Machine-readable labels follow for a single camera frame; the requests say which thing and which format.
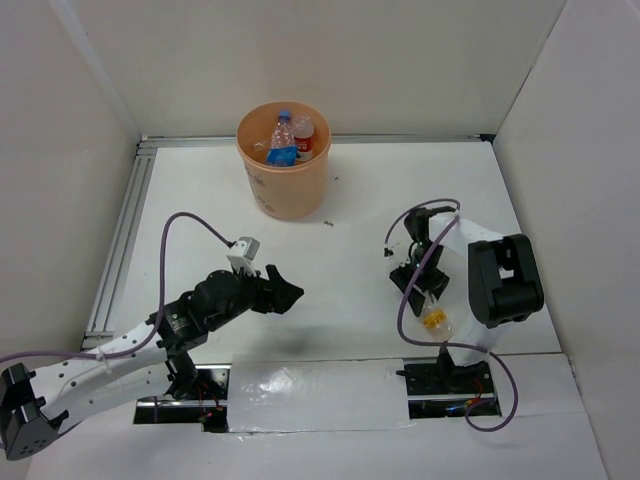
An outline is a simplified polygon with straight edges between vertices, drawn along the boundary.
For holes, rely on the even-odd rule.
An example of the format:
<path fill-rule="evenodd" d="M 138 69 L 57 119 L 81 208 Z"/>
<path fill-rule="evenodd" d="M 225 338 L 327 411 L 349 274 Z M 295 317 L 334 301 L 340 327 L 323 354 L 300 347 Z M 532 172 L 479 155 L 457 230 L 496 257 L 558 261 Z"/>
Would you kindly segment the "yellow label clear bottle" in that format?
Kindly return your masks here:
<path fill-rule="evenodd" d="M 431 337 L 438 342 L 446 342 L 451 339 L 452 327 L 445 311 L 431 297 L 425 299 L 420 320 Z"/>

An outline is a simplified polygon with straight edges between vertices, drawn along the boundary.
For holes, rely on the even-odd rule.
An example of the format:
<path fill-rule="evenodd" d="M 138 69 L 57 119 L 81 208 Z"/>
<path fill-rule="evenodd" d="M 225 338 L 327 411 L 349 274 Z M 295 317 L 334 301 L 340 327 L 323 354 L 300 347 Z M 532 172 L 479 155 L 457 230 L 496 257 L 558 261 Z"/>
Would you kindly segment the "blue label crushed bottle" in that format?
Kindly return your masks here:
<path fill-rule="evenodd" d="M 266 164 L 274 167 L 292 167 L 295 165 L 297 152 L 292 115 L 289 110 L 281 110 L 271 136 Z"/>

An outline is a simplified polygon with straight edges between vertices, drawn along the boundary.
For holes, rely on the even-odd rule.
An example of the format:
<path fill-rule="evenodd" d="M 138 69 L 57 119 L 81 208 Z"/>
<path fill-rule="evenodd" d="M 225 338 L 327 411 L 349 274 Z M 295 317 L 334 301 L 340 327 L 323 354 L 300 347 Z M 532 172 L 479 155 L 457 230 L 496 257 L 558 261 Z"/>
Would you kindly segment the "red label water bottle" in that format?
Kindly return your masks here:
<path fill-rule="evenodd" d="M 297 146 L 297 160 L 306 162 L 313 156 L 315 125 L 310 116 L 296 115 L 292 119 L 292 132 Z"/>

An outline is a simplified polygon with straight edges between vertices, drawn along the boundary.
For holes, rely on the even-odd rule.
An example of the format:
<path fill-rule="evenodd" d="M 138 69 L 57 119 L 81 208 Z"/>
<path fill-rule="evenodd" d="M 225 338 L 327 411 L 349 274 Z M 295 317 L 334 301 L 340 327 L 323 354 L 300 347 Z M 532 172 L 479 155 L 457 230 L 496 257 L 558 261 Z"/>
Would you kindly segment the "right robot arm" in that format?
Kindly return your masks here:
<path fill-rule="evenodd" d="M 430 200 L 405 211 L 410 239 L 407 259 L 389 274 L 402 292 L 397 322 L 409 308 L 419 319 L 440 316 L 437 301 L 450 277 L 439 268 L 445 250 L 466 263 L 468 314 L 447 340 L 438 340 L 436 379 L 448 392 L 460 391 L 486 364 L 510 325 L 544 306 L 544 292 L 529 238 L 494 232 L 460 216 L 460 203 Z"/>

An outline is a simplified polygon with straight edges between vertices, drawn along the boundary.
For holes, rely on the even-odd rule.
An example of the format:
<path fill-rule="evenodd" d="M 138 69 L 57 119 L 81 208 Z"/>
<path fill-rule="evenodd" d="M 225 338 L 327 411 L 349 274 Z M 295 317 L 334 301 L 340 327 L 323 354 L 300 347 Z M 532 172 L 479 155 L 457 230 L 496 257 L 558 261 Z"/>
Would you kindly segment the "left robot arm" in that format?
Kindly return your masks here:
<path fill-rule="evenodd" d="M 197 387 L 190 350 L 247 311 L 284 314 L 303 296 L 269 265 L 250 275 L 217 270 L 118 338 L 62 362 L 1 373 L 1 448 L 28 458 L 85 419 L 135 398 L 189 397 Z"/>

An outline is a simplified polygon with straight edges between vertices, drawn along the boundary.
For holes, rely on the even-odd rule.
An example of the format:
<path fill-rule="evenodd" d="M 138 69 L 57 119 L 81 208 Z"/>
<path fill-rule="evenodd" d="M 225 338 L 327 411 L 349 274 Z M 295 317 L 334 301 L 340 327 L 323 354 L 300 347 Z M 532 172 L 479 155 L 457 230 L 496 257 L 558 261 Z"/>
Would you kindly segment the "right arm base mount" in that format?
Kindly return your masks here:
<path fill-rule="evenodd" d="M 491 370 L 486 362 L 469 373 L 445 376 L 435 358 L 405 361 L 396 375 L 405 382 L 409 418 L 462 418 L 474 406 L 470 416 L 501 416 Z"/>

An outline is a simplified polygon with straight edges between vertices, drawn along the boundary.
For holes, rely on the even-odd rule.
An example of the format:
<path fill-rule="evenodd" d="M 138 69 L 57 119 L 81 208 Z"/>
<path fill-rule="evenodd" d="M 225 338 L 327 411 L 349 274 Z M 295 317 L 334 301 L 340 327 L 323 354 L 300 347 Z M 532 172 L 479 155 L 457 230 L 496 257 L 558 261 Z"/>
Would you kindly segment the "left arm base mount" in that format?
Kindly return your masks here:
<path fill-rule="evenodd" d="M 227 403 L 231 365 L 195 366 L 197 375 L 177 397 L 147 397 L 136 403 L 135 425 L 197 425 L 204 432 L 228 431 Z"/>

